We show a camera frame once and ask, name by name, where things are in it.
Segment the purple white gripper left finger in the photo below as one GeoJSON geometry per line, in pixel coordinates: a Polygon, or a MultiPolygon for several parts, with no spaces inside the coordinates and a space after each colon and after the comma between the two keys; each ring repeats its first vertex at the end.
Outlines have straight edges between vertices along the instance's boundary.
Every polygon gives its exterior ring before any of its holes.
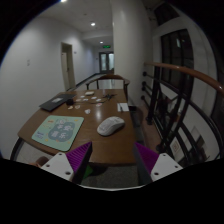
{"type": "Polygon", "coordinates": [[[91,154],[92,143],[88,142],[67,153],[57,153],[42,166],[42,169],[75,184],[80,184],[91,154]]]}

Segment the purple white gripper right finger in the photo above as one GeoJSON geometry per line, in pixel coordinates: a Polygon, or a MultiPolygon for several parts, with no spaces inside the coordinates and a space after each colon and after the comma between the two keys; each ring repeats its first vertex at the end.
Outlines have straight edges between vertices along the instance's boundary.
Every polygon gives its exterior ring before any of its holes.
{"type": "Polygon", "coordinates": [[[152,183],[182,169],[167,153],[157,154],[139,143],[134,144],[133,154],[141,185],[152,183]]]}

